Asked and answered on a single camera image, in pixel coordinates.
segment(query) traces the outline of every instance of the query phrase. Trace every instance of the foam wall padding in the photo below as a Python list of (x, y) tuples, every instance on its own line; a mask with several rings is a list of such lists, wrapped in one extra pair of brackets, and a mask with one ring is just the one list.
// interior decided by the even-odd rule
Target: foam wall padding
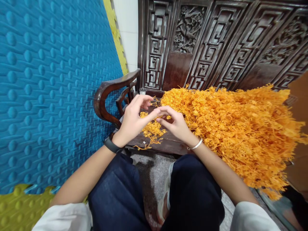
[[(0, 194), (59, 188), (114, 129), (93, 109), (123, 75), (100, 0), (0, 0)], [(117, 114), (115, 99), (107, 109)]]
[(48, 209), (55, 196), (51, 193), (53, 187), (47, 187), (40, 195), (25, 195), (27, 187), (20, 184), (13, 193), (0, 196), (0, 230), (30, 231)]
[(116, 51), (118, 53), (119, 61), (121, 64), (122, 72), (123, 72), (123, 75), (126, 75), (128, 73), (128, 69), (126, 67), (127, 61), (124, 56), (123, 45), (121, 44), (121, 41), (120, 41), (120, 37), (121, 37), (120, 31), (117, 29), (117, 26), (116, 26), (116, 21), (117, 21), (116, 12), (112, 8), (110, 0), (103, 0), (103, 2), (104, 2), (105, 9), (106, 9), (107, 17), (109, 20), (109, 25), (111, 28), (112, 36), (115, 42)]

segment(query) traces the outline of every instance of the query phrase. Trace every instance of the black watch strap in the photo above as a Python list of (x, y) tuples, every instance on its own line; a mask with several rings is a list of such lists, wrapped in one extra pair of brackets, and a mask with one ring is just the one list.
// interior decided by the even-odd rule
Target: black watch strap
[(104, 145), (113, 153), (117, 153), (122, 148), (119, 148), (111, 141), (111, 134), (104, 140)]

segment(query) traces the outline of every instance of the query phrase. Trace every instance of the orange flower cluster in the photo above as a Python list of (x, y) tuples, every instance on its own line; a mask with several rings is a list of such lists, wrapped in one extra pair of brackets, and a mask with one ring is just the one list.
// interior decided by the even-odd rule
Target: orange flower cluster
[(297, 122), (284, 106), (290, 91), (272, 85), (248, 91), (172, 89), (161, 105), (181, 112), (188, 127), (219, 155), (249, 186), (262, 189), (272, 200), (288, 185), (286, 161), (297, 142), (308, 144)]
[[(144, 118), (148, 115), (148, 112), (140, 112), (140, 118)], [(153, 120), (151, 122), (149, 122), (143, 129), (141, 132), (143, 132), (144, 137), (148, 137), (150, 138), (150, 143), (148, 145), (145, 145), (144, 148), (138, 147), (138, 146), (134, 146), (138, 148), (139, 150), (146, 150), (146, 149), (150, 149), (151, 144), (160, 144), (161, 139), (159, 139), (159, 137), (161, 137), (163, 134), (165, 134), (167, 131), (166, 129), (160, 129), (161, 128), (161, 124), (158, 123), (156, 120)]]

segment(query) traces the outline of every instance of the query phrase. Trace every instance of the forearm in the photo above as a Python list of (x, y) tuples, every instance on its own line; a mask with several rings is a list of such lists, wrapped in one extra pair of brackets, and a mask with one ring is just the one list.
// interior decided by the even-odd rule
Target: forearm
[(81, 203), (94, 188), (114, 157), (115, 154), (105, 146), (97, 150), (63, 184), (50, 203), (50, 207), (53, 205)]
[[(198, 141), (199, 138), (193, 135), (189, 138), (187, 144), (190, 147), (194, 147)], [(204, 145), (204, 143), (193, 151), (212, 174), (221, 189), (230, 197), (234, 205), (241, 201), (258, 204), (243, 180), (219, 156)]]

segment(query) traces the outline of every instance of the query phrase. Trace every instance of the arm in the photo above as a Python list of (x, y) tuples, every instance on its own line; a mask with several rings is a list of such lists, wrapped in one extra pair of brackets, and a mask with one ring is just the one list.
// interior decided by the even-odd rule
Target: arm
[[(118, 147), (124, 147), (130, 140), (135, 138), (148, 122), (155, 119), (160, 112), (157, 108), (147, 117), (140, 118), (140, 108), (148, 109), (150, 100), (148, 95), (137, 95), (127, 106), (120, 130), (114, 134), (112, 141)], [(105, 146), (96, 151), (83, 165), (60, 188), (50, 207), (53, 205), (65, 205), (81, 203), (91, 192), (102, 173), (115, 157), (112, 151)]]
[[(162, 115), (171, 115), (174, 120), (170, 124), (163, 119), (157, 118), (156, 120), (159, 123), (189, 147), (195, 147), (198, 144), (200, 139), (189, 130), (181, 113), (176, 112), (169, 106), (159, 107), (159, 109), (161, 110), (161, 113), (158, 115), (159, 117)], [(221, 189), (230, 197), (234, 205), (237, 205), (241, 201), (258, 204), (242, 179), (220, 157), (206, 147), (204, 143), (193, 151), (212, 174)]]

